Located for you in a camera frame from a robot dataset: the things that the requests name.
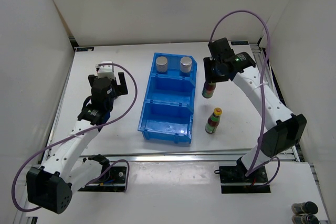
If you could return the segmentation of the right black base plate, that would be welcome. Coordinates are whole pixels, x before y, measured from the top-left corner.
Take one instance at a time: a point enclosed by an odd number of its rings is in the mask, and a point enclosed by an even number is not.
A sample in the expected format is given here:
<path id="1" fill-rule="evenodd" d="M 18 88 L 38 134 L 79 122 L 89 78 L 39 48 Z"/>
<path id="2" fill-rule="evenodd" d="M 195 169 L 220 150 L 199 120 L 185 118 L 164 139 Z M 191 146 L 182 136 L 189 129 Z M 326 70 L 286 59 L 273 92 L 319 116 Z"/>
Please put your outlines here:
<path id="1" fill-rule="evenodd" d="M 238 165 L 220 166 L 214 170 L 219 175 L 222 194 L 268 194 L 271 193 L 265 167 L 259 168 L 248 177 Z"/>

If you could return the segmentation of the yellow-cap sauce bottle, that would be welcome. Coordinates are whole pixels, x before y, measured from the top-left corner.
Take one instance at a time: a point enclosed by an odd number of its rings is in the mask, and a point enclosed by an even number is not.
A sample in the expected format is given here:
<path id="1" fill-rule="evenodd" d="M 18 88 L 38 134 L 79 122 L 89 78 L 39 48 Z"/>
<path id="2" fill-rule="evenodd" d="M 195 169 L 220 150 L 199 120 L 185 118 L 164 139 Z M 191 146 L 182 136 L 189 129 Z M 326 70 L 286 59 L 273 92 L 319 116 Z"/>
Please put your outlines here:
<path id="1" fill-rule="evenodd" d="M 202 90 L 202 96 L 206 99 L 209 99 L 213 96 L 216 88 L 216 83 L 205 82 Z"/>
<path id="2" fill-rule="evenodd" d="M 213 134 L 213 133 L 216 132 L 216 129 L 217 129 L 219 123 L 220 123 L 221 114 L 222 114 L 222 109 L 221 108 L 215 108 L 213 113 L 208 118 L 207 123 L 205 125 L 205 131 L 208 134 Z"/>

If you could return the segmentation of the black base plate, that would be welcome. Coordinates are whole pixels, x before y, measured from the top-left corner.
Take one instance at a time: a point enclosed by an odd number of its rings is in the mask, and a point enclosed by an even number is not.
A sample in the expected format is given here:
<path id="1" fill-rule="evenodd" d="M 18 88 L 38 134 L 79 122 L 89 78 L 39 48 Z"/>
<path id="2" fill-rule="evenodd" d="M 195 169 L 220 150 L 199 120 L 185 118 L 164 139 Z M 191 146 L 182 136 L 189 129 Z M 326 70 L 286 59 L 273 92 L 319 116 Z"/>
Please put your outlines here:
<path id="1" fill-rule="evenodd" d="M 82 192 L 104 192 L 104 193 L 123 193 L 128 179 L 128 168 L 126 166 L 116 166 L 110 169 L 109 177 L 100 180 L 95 184 L 90 184 L 80 188 Z"/>
<path id="2" fill-rule="evenodd" d="M 259 168 L 248 177 L 238 165 L 220 166 L 214 170 L 219 175 L 222 194 L 268 194 L 271 193 L 265 167 Z"/>

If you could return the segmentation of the blue-label shaker can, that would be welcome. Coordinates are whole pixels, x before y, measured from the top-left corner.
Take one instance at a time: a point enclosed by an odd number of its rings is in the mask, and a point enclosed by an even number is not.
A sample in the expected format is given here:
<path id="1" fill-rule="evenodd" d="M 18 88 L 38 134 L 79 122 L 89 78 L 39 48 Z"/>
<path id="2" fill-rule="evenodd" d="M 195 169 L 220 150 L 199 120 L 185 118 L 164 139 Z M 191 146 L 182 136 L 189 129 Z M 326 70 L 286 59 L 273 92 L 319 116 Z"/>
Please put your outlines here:
<path id="1" fill-rule="evenodd" d="M 166 73 L 168 69 L 168 60 L 165 56 L 159 56 L 155 60 L 156 71 L 158 73 Z"/>
<path id="2" fill-rule="evenodd" d="M 190 57 L 182 57 L 180 60 L 180 72 L 183 74 L 189 74 L 192 68 L 192 59 Z"/>

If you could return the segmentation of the blue three-compartment plastic bin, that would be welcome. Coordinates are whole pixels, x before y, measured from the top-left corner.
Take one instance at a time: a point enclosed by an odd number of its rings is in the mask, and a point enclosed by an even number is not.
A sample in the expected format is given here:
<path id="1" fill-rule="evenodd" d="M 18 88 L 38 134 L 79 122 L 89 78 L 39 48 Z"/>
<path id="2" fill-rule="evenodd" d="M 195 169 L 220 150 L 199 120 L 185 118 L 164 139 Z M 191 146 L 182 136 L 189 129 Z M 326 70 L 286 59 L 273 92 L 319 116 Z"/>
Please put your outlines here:
<path id="1" fill-rule="evenodd" d="M 155 60 L 165 56 L 166 73 L 156 71 Z M 192 56 L 189 74 L 180 72 L 180 60 L 186 55 L 156 52 L 153 56 L 144 96 L 138 131 L 148 141 L 190 144 L 194 116 L 197 62 Z"/>

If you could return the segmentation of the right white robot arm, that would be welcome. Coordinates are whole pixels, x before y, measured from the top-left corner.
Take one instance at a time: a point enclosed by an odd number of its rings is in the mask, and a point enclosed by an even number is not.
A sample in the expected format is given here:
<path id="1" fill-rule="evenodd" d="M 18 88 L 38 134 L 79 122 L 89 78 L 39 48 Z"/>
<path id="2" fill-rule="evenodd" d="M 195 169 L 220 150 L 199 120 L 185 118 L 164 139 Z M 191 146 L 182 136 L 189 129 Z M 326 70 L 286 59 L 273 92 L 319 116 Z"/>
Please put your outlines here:
<path id="1" fill-rule="evenodd" d="M 237 162 L 236 177 L 247 182 L 255 171 L 279 153 L 301 140 L 307 124 L 303 114 L 295 115 L 274 94 L 247 52 L 235 54 L 226 38 L 208 43 L 210 57 L 203 59 L 205 82 L 232 81 L 261 116 L 261 135 L 257 145 Z"/>

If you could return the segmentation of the dark corner bottle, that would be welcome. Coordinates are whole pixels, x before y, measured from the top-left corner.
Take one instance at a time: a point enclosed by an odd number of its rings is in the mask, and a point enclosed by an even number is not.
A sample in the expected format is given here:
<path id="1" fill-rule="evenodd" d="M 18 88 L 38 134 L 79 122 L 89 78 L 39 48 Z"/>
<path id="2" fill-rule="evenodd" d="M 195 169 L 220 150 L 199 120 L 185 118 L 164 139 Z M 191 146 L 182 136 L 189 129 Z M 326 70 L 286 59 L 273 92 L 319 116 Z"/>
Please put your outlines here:
<path id="1" fill-rule="evenodd" d="M 306 201 L 302 203 L 294 203 L 291 205 L 292 212 L 296 215 L 301 214 L 317 214 L 318 206 L 312 201 Z"/>
<path id="2" fill-rule="evenodd" d="M 294 215 L 291 220 L 293 224 L 319 224 L 319 219 L 313 214 Z"/>

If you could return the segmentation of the lower dark corner bottle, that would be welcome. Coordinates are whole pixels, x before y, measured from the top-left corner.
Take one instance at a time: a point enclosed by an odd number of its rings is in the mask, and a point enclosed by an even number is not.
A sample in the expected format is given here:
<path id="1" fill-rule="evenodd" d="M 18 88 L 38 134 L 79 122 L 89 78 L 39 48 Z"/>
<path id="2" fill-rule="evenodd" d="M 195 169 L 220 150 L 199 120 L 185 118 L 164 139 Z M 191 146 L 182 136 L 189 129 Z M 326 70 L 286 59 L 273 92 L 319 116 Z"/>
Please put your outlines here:
<path id="1" fill-rule="evenodd" d="M 291 220 L 293 224 L 319 224 L 319 219 L 313 214 L 294 215 Z"/>

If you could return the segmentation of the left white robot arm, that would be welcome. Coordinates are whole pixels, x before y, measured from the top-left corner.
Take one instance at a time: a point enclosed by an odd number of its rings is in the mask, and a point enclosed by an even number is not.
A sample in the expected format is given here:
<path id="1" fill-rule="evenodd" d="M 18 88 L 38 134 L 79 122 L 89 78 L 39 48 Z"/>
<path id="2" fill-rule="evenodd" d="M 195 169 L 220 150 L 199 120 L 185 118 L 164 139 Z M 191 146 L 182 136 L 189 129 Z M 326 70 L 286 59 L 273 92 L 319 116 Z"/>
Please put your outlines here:
<path id="1" fill-rule="evenodd" d="M 70 132 L 71 140 L 59 145 L 52 157 L 40 168 L 31 168 L 26 175 L 28 201 L 60 214 L 68 207 L 72 195 L 87 183 L 105 183 L 111 180 L 110 162 L 100 154 L 75 163 L 87 145 L 107 123 L 115 98 L 128 94 L 124 73 L 118 74 L 120 83 L 108 77 L 89 75 L 91 96 Z"/>

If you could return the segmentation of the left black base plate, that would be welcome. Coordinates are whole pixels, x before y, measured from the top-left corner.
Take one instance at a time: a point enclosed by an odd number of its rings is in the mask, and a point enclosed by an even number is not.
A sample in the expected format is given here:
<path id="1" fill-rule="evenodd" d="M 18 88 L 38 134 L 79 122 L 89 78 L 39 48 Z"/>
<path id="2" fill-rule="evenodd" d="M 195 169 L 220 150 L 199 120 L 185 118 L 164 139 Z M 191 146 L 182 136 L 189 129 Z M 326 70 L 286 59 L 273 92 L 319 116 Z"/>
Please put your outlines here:
<path id="1" fill-rule="evenodd" d="M 104 192 L 104 193 L 123 193 L 128 179 L 128 168 L 126 166 L 116 166 L 110 169 L 109 177 L 100 180 L 95 184 L 90 184 L 80 188 L 82 192 Z"/>

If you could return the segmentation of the aluminium frame rail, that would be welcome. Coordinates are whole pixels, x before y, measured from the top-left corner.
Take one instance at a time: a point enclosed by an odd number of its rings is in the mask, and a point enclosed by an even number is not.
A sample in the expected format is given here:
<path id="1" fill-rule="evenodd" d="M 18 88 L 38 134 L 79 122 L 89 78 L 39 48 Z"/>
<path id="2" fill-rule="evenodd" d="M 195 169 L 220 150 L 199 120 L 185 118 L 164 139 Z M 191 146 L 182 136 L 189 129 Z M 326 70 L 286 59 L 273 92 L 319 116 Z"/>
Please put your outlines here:
<path id="1" fill-rule="evenodd" d="M 142 104 L 156 52 L 192 56 L 197 62 L 196 95 L 191 144 L 170 141 L 147 141 L 138 131 Z M 204 83 L 203 58 L 208 56 L 204 42 L 94 47 L 75 52 L 48 142 L 65 138 L 72 130 L 84 99 L 90 94 L 88 75 L 95 65 L 111 60 L 124 66 L 129 93 L 114 103 L 111 118 L 83 156 L 127 156 L 138 161 L 235 161 L 256 145 L 260 116 L 254 106 L 232 82 L 221 82 L 210 99 L 202 96 Z M 221 108 L 220 123 L 213 134 L 205 131 L 208 118 Z"/>

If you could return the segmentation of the upper dark corner bottle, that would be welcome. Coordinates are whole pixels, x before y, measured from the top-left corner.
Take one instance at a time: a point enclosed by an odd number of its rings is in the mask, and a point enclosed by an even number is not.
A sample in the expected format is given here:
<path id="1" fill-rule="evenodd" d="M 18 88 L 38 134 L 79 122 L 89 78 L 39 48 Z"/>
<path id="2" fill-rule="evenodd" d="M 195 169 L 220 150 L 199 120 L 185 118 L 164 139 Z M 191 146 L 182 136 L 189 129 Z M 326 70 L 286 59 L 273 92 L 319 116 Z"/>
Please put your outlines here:
<path id="1" fill-rule="evenodd" d="M 317 214 L 318 206 L 312 201 L 306 201 L 302 203 L 294 203 L 291 205 L 292 212 L 296 215 L 301 214 Z"/>

